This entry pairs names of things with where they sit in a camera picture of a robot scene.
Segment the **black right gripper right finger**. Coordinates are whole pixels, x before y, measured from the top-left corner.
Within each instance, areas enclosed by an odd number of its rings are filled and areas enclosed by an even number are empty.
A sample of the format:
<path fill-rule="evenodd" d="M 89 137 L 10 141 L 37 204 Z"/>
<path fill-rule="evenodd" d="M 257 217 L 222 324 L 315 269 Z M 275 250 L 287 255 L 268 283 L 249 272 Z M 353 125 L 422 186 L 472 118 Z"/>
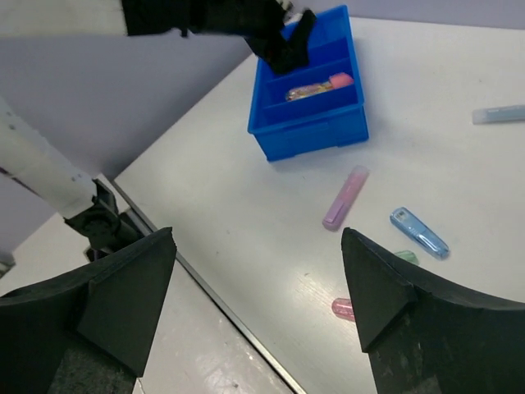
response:
<path fill-rule="evenodd" d="M 522 393 L 524 305 L 460 286 L 346 228 L 358 338 L 379 393 Z"/>

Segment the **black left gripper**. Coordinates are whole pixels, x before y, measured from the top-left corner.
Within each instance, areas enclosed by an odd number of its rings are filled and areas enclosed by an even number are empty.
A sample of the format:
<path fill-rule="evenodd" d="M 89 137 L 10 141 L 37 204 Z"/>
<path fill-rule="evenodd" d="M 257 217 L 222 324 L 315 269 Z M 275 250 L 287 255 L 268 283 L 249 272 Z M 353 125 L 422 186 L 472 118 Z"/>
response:
<path fill-rule="evenodd" d="M 308 41 L 316 15 L 308 8 L 285 39 L 281 31 L 294 10 L 291 1 L 181 1 L 183 32 L 243 38 L 276 75 L 309 64 Z"/>

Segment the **pink highlighter pen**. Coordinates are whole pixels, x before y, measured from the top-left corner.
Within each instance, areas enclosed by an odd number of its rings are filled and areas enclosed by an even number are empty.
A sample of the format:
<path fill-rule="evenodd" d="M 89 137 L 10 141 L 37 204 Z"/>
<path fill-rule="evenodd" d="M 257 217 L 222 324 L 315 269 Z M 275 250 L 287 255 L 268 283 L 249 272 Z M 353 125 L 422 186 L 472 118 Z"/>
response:
<path fill-rule="evenodd" d="M 350 322 L 355 321 L 354 309 L 350 299 L 337 298 L 333 300 L 331 303 L 331 310 L 337 318 Z"/>

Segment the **pink-capped eraser jar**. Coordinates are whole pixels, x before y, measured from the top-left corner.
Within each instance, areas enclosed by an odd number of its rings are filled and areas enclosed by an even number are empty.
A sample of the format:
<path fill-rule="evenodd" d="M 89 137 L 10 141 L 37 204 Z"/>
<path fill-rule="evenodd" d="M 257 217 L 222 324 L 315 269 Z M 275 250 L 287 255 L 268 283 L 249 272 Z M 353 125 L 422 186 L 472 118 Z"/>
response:
<path fill-rule="evenodd" d="M 341 72 L 330 76 L 324 82 L 318 82 L 310 85 L 304 85 L 290 89 L 285 99 L 287 101 L 295 101 L 305 99 L 317 94 L 323 94 L 334 89 L 341 89 L 350 86 L 354 83 L 354 78 L 347 73 Z"/>

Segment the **green highlighter pen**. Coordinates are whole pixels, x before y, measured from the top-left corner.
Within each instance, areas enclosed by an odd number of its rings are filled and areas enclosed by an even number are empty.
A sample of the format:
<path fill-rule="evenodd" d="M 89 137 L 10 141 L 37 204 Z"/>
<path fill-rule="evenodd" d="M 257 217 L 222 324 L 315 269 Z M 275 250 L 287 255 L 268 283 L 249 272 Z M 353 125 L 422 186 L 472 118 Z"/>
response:
<path fill-rule="evenodd" d="M 417 255 L 411 250 L 401 250 L 401 251 L 395 252 L 395 256 L 413 265 L 419 265 L 419 260 L 418 260 Z"/>

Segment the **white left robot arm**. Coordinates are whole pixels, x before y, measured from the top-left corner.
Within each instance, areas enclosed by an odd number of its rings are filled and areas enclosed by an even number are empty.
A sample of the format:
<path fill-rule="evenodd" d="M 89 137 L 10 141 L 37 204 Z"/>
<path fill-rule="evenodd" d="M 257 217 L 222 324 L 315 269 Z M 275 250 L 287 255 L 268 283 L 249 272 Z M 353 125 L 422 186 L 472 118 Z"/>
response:
<path fill-rule="evenodd" d="M 141 88 L 133 61 L 174 50 L 213 60 L 226 39 L 247 43 L 274 71 L 306 61 L 306 31 L 282 35 L 291 1 L 4 1 L 1 4 L 1 260 L 48 215 L 68 223 L 98 208 L 97 192 L 148 139 L 117 103 Z"/>

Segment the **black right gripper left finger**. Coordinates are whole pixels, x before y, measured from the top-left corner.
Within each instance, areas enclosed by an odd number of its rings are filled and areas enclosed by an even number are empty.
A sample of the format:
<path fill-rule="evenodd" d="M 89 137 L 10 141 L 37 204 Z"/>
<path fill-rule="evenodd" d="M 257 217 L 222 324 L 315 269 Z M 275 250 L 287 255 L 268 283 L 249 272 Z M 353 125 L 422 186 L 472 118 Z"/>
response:
<path fill-rule="evenodd" d="M 3 393 L 131 393 L 176 259 L 165 227 L 1 298 Z"/>

